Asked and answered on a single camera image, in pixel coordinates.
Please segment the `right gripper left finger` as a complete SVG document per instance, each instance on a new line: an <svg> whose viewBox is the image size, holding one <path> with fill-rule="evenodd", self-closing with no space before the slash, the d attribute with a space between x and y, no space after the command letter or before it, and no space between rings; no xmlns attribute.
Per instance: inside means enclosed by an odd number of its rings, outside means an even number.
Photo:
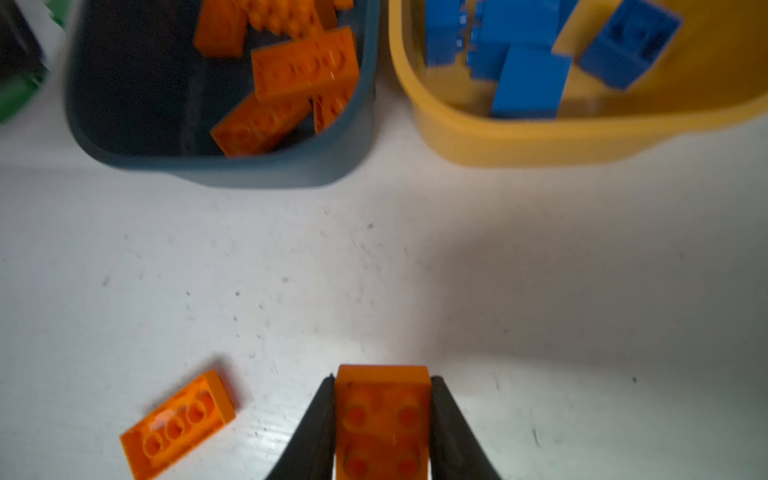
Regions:
<svg viewBox="0 0 768 480"><path fill-rule="evenodd" d="M335 378L318 387L282 455L266 480L330 480L335 458Z"/></svg>

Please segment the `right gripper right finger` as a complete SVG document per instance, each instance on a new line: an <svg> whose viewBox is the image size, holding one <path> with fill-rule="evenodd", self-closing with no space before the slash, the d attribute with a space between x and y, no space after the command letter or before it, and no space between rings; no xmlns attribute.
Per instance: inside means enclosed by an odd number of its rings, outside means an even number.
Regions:
<svg viewBox="0 0 768 480"><path fill-rule="evenodd" d="M430 406L430 462L433 479L500 480L473 434L445 380L433 376Z"/></svg>

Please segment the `orange lego brick lone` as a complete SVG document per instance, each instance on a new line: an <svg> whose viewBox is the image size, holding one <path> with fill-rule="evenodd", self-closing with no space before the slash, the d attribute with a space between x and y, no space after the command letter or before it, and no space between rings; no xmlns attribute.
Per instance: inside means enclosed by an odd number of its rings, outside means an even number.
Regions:
<svg viewBox="0 0 768 480"><path fill-rule="evenodd" d="M431 393L425 366L340 366L334 382L336 477L426 479Z"/></svg>

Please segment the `blue lego brick mid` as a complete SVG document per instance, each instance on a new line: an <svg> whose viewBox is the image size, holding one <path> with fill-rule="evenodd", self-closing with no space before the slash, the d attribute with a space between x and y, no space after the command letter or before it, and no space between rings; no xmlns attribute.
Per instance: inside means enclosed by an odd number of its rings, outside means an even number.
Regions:
<svg viewBox="0 0 768 480"><path fill-rule="evenodd" d="M512 46L491 106L503 119L553 119L557 116L572 58L546 49Z"/></svg>

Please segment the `dark teal plastic bin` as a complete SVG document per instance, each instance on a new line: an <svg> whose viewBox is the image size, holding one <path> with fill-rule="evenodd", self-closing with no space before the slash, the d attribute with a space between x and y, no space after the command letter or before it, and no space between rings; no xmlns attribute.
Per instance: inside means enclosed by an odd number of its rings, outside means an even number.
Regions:
<svg viewBox="0 0 768 480"><path fill-rule="evenodd" d="M239 58L207 58L193 43L201 8L82 3L65 113L88 155L207 186L265 189L326 185L363 162L375 136L378 2L340 12L333 45L301 55L308 69L357 64L350 87L274 106L256 97L251 54L278 38L250 30Z"/></svg>

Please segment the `white plastic bin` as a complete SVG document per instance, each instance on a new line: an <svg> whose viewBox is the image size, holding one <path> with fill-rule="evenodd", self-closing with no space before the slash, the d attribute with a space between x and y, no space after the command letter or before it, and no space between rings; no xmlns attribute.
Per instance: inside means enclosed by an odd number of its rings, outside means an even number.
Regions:
<svg viewBox="0 0 768 480"><path fill-rule="evenodd" d="M1 0L1 123L42 89L66 45L70 0Z"/></svg>

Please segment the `yellow plastic bin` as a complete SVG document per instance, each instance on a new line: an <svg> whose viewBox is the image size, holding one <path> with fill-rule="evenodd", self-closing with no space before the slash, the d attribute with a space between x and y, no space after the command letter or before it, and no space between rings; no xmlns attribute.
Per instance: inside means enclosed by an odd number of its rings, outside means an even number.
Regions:
<svg viewBox="0 0 768 480"><path fill-rule="evenodd" d="M422 140L471 167L543 167L618 160L669 138L721 129L767 111L767 5L763 1L669 1L682 19L658 62L627 91L578 68L552 120L494 120L492 83L463 58L424 62L424 5L388 5L390 52Z"/></svg>

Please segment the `small blue lego brick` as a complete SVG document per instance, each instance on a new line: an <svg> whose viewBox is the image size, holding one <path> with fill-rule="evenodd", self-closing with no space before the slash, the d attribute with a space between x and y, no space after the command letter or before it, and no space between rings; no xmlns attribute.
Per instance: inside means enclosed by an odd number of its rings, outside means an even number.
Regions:
<svg viewBox="0 0 768 480"><path fill-rule="evenodd" d="M604 85L626 90L656 63L681 25L679 15L650 1L623 1L577 65Z"/></svg>

